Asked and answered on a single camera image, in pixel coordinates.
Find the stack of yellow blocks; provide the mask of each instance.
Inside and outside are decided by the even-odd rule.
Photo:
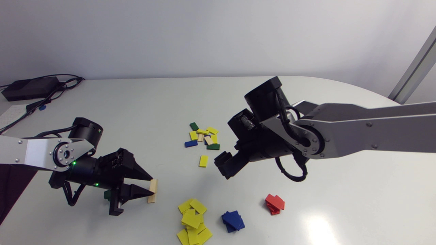
[[[179,211],[183,214],[182,225],[186,229],[177,233],[182,245],[203,245],[212,237],[211,231],[205,226],[203,214],[207,208],[197,199],[189,199],[180,204]]]

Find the yellow block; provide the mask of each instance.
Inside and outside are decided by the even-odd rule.
[[[197,130],[197,133],[200,133],[200,134],[209,134],[209,131],[199,129],[199,130]]]
[[[199,164],[199,166],[200,167],[206,167],[208,165],[208,159],[209,159],[208,156],[201,156],[200,157],[200,164]]]
[[[198,234],[198,241],[200,242],[200,244],[203,244],[211,237],[212,237],[212,232],[206,228]]]
[[[191,136],[191,140],[197,140],[198,139],[197,132],[195,132],[195,131],[189,132],[189,136]]]
[[[211,132],[211,134],[217,134],[218,133],[218,130],[216,130],[216,129],[212,128],[212,127],[208,127],[208,128],[206,128],[206,130]]]
[[[197,139],[197,141],[198,141],[198,142],[203,142],[203,139],[204,139],[204,134],[198,134],[198,139]]]
[[[189,199],[188,201],[186,201],[186,202],[180,204],[180,205],[178,206],[179,211],[180,211],[181,213],[183,213],[183,212],[185,212],[186,210],[190,209],[191,206],[190,206],[189,204],[192,202],[192,200],[193,200],[193,198],[191,198],[191,199]]]
[[[185,229],[177,233],[177,237],[182,245],[189,245],[188,232]]]
[[[191,207],[193,207],[199,214],[204,214],[207,210],[207,208],[197,199],[193,199],[189,205],[191,205]]]
[[[214,144],[218,144],[218,136],[216,134],[212,134],[211,139],[214,142]]]
[[[198,233],[197,233],[197,229],[188,228],[188,229],[187,229],[187,232],[188,232],[188,241],[189,241],[189,245],[198,244]]]
[[[185,223],[188,226],[194,227],[195,229],[198,228],[201,222],[201,217],[199,215],[195,215],[195,210],[193,210],[194,214],[190,212],[190,209],[185,212],[182,218],[182,223]]]

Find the blue small object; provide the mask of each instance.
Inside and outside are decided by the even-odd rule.
[[[198,142],[196,140],[185,142],[185,147],[197,146]]]
[[[227,228],[227,232],[233,232],[236,230],[240,230],[245,228],[244,221],[241,219],[241,216],[238,214],[238,211],[226,212],[221,215],[222,222],[225,224]]]

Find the pile of colored blocks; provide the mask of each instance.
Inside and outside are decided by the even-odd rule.
[[[221,215],[222,222],[225,224],[227,228],[227,232],[239,231],[242,228],[245,228],[244,221],[241,216],[238,214],[238,211],[226,212]]]
[[[280,209],[285,210],[285,201],[283,201],[279,196],[273,196],[268,194],[265,198],[266,206],[268,207],[271,215],[279,214]]]
[[[191,198],[180,204],[178,208],[183,214],[182,225],[186,226],[186,229],[177,233],[182,245],[202,245],[212,237],[203,219],[207,208],[201,202]]]

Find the white wall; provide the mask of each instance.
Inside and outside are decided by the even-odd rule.
[[[435,12],[434,0],[1,0],[0,84],[308,75],[387,96]]]

